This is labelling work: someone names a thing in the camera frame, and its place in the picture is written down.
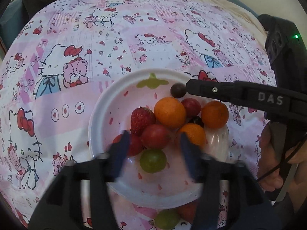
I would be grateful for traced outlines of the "dark purple grape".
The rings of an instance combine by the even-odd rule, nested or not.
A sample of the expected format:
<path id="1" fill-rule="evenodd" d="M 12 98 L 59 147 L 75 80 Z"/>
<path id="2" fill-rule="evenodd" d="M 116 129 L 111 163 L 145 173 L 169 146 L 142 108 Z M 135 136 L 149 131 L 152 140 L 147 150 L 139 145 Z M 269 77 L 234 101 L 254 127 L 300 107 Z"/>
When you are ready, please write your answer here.
<path id="1" fill-rule="evenodd" d="M 187 93 L 185 84 L 175 83 L 174 85 L 172 85 L 170 89 L 170 93 L 171 93 L 171 96 L 176 99 L 184 97 L 185 94 Z"/>
<path id="2" fill-rule="evenodd" d="M 203 123 L 202 119 L 199 116 L 193 116 L 188 121 L 189 124 L 196 124 L 200 127 L 204 128 L 205 124 Z"/>

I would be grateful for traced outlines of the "green grape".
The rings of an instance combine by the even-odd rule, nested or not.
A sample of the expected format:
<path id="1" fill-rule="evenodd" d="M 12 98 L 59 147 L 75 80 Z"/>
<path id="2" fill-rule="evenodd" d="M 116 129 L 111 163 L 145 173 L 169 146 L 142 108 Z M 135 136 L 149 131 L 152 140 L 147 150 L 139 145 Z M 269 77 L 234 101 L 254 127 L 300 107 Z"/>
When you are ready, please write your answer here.
<path id="1" fill-rule="evenodd" d="M 173 229 L 180 219 L 181 217 L 174 209 L 165 209 L 156 215 L 154 224 L 159 229 Z"/>
<path id="2" fill-rule="evenodd" d="M 162 171 L 167 164 L 167 156 L 162 150 L 148 149 L 143 151 L 139 159 L 140 167 L 147 173 Z"/>

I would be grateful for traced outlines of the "red strawberry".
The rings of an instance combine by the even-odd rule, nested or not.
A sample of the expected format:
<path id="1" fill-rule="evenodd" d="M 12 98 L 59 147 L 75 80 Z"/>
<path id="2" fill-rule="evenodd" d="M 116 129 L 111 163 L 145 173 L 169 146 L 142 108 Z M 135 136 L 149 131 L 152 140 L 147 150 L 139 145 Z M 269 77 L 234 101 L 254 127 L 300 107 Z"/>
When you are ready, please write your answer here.
<path id="1" fill-rule="evenodd" d="M 193 201 L 188 204 L 182 205 L 176 209 L 176 212 L 179 214 L 179 216 L 189 222 L 190 224 L 193 223 L 195 214 L 197 209 L 197 202 Z"/>
<path id="2" fill-rule="evenodd" d="M 140 136 L 147 126 L 155 124 L 156 117 L 153 111 L 147 107 L 138 107 L 131 114 L 130 132 Z"/>

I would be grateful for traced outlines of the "blue orange cushion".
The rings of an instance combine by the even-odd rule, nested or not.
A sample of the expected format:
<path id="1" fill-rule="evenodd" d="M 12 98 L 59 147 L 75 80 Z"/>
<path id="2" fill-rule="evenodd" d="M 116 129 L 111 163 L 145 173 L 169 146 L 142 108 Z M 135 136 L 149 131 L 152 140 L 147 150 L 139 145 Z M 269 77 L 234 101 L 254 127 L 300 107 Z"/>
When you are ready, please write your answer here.
<path id="1" fill-rule="evenodd" d="M 6 50 L 29 20 L 23 0 L 12 0 L 1 17 L 1 40 Z"/>

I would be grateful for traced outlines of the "small orange mandarin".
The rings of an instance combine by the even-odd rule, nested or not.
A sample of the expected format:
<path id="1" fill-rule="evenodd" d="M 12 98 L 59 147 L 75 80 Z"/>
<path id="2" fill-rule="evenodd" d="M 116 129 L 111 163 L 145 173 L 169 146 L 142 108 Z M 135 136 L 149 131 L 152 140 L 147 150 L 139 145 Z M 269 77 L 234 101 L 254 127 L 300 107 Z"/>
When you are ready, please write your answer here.
<path id="1" fill-rule="evenodd" d="M 156 119 L 170 129 L 178 129 L 185 124 L 186 110 L 182 103 L 173 97 L 160 99 L 154 106 Z"/>

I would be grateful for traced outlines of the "red cherry tomato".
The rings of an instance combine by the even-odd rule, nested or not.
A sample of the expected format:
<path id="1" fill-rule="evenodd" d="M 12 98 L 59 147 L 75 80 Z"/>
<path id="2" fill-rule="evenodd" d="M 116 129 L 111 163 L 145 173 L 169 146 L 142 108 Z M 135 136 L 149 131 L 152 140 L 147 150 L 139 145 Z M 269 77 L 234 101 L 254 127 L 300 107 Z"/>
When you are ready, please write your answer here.
<path id="1" fill-rule="evenodd" d="M 144 147 L 159 150 L 164 149 L 170 143 L 171 138 L 171 131 L 160 124 L 149 125 L 140 137 Z"/>
<path id="2" fill-rule="evenodd" d="M 199 101 L 194 98 L 186 98 L 181 103 L 186 110 L 187 117 L 197 116 L 201 111 Z"/>
<path id="3" fill-rule="evenodd" d="M 119 142 L 122 139 L 122 134 L 117 135 L 111 144 L 111 151 L 115 152 L 122 149 L 122 144 L 119 144 Z M 143 143 L 140 139 L 140 137 L 135 135 L 130 135 L 130 143 L 129 148 L 126 151 L 126 157 L 133 157 L 138 155 L 144 150 Z"/>

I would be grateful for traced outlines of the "pink Hello Kitty bedsheet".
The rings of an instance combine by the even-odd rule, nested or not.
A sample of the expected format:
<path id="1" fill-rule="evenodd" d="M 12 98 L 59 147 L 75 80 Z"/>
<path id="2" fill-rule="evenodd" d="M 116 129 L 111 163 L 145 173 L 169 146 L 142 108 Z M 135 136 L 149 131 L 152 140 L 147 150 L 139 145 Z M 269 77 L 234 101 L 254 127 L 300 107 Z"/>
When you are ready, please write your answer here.
<path id="1" fill-rule="evenodd" d="M 275 85 L 253 15 L 209 0 L 58 0 L 21 30 L 1 65 L 1 193 L 27 226 L 66 160 L 89 159 L 102 92 L 140 69 Z"/>

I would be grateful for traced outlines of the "pink strawberry-print plate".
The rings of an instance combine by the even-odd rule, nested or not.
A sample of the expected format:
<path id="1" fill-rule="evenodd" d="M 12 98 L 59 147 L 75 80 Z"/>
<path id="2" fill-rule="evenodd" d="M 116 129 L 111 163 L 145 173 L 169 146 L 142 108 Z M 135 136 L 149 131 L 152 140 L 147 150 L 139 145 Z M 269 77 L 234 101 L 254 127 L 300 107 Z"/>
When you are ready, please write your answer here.
<path id="1" fill-rule="evenodd" d="M 219 161 L 227 156 L 228 129 L 202 125 L 208 98 L 171 96 L 171 88 L 189 77 L 168 69 L 145 69 L 123 76 L 98 98 L 89 120 L 89 148 L 94 157 L 108 151 L 123 131 L 131 148 L 120 176 L 109 187 L 126 200 L 156 209 L 196 200 L 202 190 L 190 177 L 179 147 L 180 133 Z"/>

